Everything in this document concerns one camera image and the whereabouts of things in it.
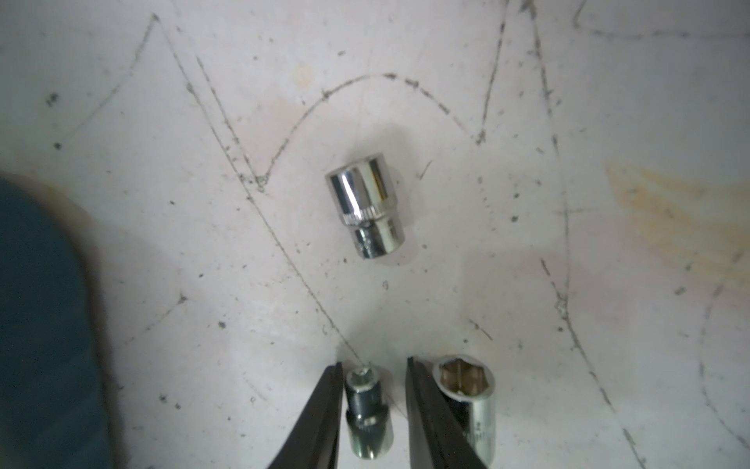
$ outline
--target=stain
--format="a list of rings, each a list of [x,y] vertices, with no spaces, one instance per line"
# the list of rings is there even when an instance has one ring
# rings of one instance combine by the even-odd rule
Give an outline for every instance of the stain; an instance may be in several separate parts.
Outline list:
[[[615,200],[638,235],[668,262],[735,290],[750,290],[750,183],[710,185],[610,161]]]
[[[46,101],[44,102],[47,103],[47,106],[52,107],[55,105],[55,103],[57,102],[59,98],[60,98],[60,95],[58,95],[57,93],[50,93]]]
[[[297,67],[292,72],[292,83],[299,86],[302,89],[307,89],[310,87],[310,84],[313,82],[313,77],[315,76],[315,73],[313,71],[313,68],[304,63],[299,62],[297,64]]]
[[[476,143],[477,146],[480,146],[482,143],[486,141],[487,141],[487,131],[485,129],[482,129],[477,134],[476,140],[474,141],[474,143]]]

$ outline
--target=dark blue fabric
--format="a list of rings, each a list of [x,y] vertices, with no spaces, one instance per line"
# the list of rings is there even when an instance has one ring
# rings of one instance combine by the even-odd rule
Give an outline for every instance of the dark blue fabric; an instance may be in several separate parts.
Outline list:
[[[88,297],[60,228],[0,180],[0,464],[112,467]]]

